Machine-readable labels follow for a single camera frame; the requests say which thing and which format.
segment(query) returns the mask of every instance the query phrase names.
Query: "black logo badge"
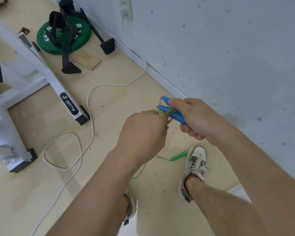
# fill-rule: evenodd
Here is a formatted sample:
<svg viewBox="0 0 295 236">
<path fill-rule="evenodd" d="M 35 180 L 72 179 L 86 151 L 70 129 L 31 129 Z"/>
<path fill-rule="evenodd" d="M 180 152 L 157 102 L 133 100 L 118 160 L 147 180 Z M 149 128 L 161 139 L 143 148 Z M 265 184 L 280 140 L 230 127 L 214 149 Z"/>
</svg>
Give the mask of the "black logo badge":
<svg viewBox="0 0 295 236">
<path fill-rule="evenodd" d="M 76 108 L 72 100 L 68 97 L 68 95 L 65 92 L 60 94 L 60 98 L 62 99 L 64 104 L 67 106 L 67 108 L 70 110 L 72 115 L 77 115 L 79 113 L 79 110 Z"/>
</svg>

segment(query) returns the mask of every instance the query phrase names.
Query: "orange sock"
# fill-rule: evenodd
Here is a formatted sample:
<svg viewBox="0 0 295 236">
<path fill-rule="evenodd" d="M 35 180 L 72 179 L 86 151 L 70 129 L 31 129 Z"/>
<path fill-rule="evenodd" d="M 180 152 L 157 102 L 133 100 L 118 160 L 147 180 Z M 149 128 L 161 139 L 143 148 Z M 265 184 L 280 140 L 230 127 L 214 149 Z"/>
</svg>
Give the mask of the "orange sock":
<svg viewBox="0 0 295 236">
<path fill-rule="evenodd" d="M 187 178 L 185 179 L 185 188 L 186 188 L 186 190 L 187 190 L 187 193 L 189 194 L 189 190 L 188 190 L 188 186 L 187 186 L 187 181 L 189 181 L 191 178 L 197 178 L 197 176 L 196 175 L 194 175 L 194 174 L 190 174 L 190 175 L 188 175 L 187 176 Z"/>
<path fill-rule="evenodd" d="M 128 210 L 129 210 L 129 207 L 130 207 L 130 204 L 129 204 L 129 199 L 128 197 L 124 194 L 123 197 L 125 199 L 125 201 L 127 202 L 128 206 L 127 206 L 127 210 L 126 210 L 126 216 L 127 216 L 127 213 L 128 213 Z"/>
</svg>

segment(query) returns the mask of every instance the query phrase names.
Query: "white wall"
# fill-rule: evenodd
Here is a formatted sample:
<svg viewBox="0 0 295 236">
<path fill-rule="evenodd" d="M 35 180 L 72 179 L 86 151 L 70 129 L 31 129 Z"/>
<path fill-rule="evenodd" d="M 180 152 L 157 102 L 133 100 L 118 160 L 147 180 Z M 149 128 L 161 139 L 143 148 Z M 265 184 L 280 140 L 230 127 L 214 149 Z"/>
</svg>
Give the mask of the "white wall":
<svg viewBox="0 0 295 236">
<path fill-rule="evenodd" d="M 74 1 L 122 40 L 119 0 Z M 295 0 L 131 5 L 126 44 L 182 93 L 224 115 L 295 178 Z"/>
</svg>

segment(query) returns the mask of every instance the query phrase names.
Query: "hand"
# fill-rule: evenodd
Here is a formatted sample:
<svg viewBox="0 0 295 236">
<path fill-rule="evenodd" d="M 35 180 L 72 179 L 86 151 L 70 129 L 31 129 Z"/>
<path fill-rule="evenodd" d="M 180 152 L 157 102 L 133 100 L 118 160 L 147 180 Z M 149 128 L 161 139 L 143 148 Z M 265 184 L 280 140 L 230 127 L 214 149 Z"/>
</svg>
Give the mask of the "hand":
<svg viewBox="0 0 295 236">
<path fill-rule="evenodd" d="M 116 149 L 139 168 L 164 148 L 168 123 L 167 117 L 156 110 L 135 113 L 127 118 Z"/>
<path fill-rule="evenodd" d="M 197 140 L 207 139 L 217 146 L 221 137 L 228 136 L 236 128 L 214 111 L 205 102 L 197 98 L 172 98 L 171 107 L 178 109 L 188 125 L 180 125 L 180 130 Z"/>
</svg>

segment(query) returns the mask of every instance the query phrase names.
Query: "foot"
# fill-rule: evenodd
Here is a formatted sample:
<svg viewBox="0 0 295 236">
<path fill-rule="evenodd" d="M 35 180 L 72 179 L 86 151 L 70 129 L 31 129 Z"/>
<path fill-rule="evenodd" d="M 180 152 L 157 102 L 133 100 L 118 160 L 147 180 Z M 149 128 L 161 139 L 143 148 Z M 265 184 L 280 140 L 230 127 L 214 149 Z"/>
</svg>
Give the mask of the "foot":
<svg viewBox="0 0 295 236">
<path fill-rule="evenodd" d="M 129 223 L 129 219 L 131 219 L 136 214 L 136 211 L 137 211 L 137 205 L 134 202 L 133 198 L 131 197 L 128 188 L 126 188 L 124 198 L 125 197 L 127 198 L 128 207 L 127 207 L 127 214 L 124 219 L 124 226 Z"/>
<path fill-rule="evenodd" d="M 186 189 L 186 178 L 193 174 L 198 177 L 202 182 L 205 181 L 204 173 L 208 170 L 205 149 L 201 145 L 192 146 L 186 157 L 186 166 L 184 174 L 178 185 L 178 195 L 188 203 L 193 200 L 189 195 L 188 189 Z"/>
</svg>

